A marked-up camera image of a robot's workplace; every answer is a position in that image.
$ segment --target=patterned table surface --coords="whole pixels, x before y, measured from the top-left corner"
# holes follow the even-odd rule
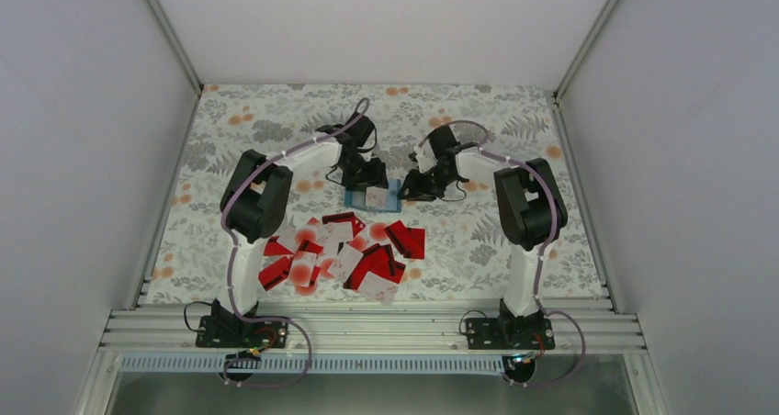
[[[541,156],[557,178],[569,223],[548,253],[544,297],[595,297],[600,282],[593,263],[570,176],[543,90],[488,85],[211,84],[200,100],[186,146],[173,205],[165,225],[147,301],[180,303],[211,299],[224,288],[231,243],[220,228],[219,201],[232,170],[247,149],[275,154],[310,138],[314,129],[344,121],[361,97],[371,100],[367,115],[376,123],[375,154],[388,177],[402,179],[415,164],[408,154],[432,128],[452,119],[472,119],[491,131],[485,147],[500,154]],[[453,127],[461,141],[475,140],[471,126]],[[296,175],[288,221],[346,211],[344,190],[325,172]],[[425,259],[410,262],[396,300],[448,300],[501,297],[511,252],[489,186],[465,183],[461,202],[404,202],[398,213],[357,211],[366,221],[392,222],[427,231]],[[457,191],[452,197],[461,196]],[[286,282],[260,300],[366,300],[321,280],[309,296]]]

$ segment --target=pile of cards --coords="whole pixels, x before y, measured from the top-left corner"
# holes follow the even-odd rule
[[[283,281],[302,295],[311,295],[320,280],[334,279],[345,289],[391,302],[398,292],[406,259],[424,258],[424,229],[401,221],[365,223],[353,212],[311,218],[302,228],[287,227],[265,246],[265,256],[281,256],[260,271],[268,291]]]

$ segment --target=tabletop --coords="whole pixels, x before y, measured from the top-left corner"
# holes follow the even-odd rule
[[[208,300],[225,286],[231,241],[220,227],[219,202],[232,170],[248,149],[271,155],[310,138],[326,124],[343,123],[362,97],[378,131],[374,153],[389,178],[403,179],[415,166],[412,145],[453,119],[472,119],[490,130],[485,148],[499,154],[549,161],[569,212],[569,223],[548,251],[541,284],[544,297],[598,297],[601,285],[573,194],[570,174],[544,91],[531,86],[380,84],[207,84],[187,140],[173,203],[164,226],[147,295],[151,303]],[[461,142],[481,133],[452,129]],[[324,171],[296,175],[285,222],[349,210],[344,189]],[[511,246],[503,236],[497,201],[488,185],[462,185],[459,202],[404,201],[401,213],[355,210],[365,222],[402,220],[427,233],[423,260],[409,262],[396,300],[501,297]],[[452,198],[458,191],[447,192]],[[333,280],[321,279],[307,295],[289,283],[260,301],[366,300]]]

